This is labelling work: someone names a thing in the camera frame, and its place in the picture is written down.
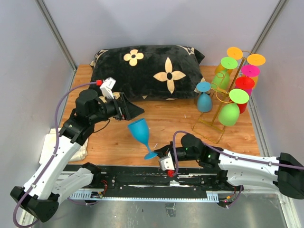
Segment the blue wine glass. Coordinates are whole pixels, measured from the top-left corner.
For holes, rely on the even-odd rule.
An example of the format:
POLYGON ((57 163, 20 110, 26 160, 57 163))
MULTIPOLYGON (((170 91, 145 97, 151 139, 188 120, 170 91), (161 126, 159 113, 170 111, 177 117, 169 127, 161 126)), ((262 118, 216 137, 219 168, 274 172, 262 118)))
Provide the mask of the blue wine glass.
POLYGON ((128 125, 128 129, 132 136, 138 142, 146 146, 148 153, 145 155, 144 159, 149 160, 157 156, 157 153, 153 152, 149 147, 149 127, 145 118, 136 120, 128 125))
POLYGON ((209 82, 200 82, 196 89, 201 92, 197 100, 197 108, 200 112, 206 113, 212 109, 212 100, 207 92, 211 89, 209 82))

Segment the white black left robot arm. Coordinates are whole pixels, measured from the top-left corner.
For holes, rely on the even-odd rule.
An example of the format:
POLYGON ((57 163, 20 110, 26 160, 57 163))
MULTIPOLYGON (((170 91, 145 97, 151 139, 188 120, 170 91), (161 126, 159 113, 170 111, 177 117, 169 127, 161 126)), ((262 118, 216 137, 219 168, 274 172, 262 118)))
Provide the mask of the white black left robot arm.
POLYGON ((57 179, 74 154, 95 131, 95 124, 116 120, 131 120, 144 110, 130 102, 124 93, 118 98, 99 98, 92 89, 80 92, 69 119, 57 131, 54 153, 22 187, 15 186, 10 195, 22 208, 41 222, 47 222, 59 205, 83 187, 96 188, 102 182, 101 169, 91 163, 81 166, 61 182, 57 179))

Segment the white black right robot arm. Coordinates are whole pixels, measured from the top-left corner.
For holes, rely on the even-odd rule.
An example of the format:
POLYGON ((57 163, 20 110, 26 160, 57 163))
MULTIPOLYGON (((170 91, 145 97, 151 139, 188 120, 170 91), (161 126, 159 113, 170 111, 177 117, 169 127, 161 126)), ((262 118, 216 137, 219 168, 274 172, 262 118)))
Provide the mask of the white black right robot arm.
POLYGON ((292 155, 282 152, 278 157, 261 157, 236 153, 206 144, 187 133, 181 147, 174 143, 155 150, 159 158, 171 157, 171 163, 197 161, 200 167, 217 171, 215 184, 220 190, 230 186, 258 186, 279 190, 283 195, 304 198, 304 167, 292 155))

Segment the blue wine glass front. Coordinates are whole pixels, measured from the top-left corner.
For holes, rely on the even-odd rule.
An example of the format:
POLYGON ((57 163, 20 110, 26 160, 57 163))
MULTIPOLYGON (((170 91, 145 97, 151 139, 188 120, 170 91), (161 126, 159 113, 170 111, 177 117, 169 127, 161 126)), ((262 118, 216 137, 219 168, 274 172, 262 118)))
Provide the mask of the blue wine glass front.
POLYGON ((128 125, 128 129, 132 136, 138 142, 146 146, 148 153, 145 155, 144 159, 149 160, 157 156, 157 153, 153 152, 149 147, 149 127, 145 118, 136 120, 128 125))

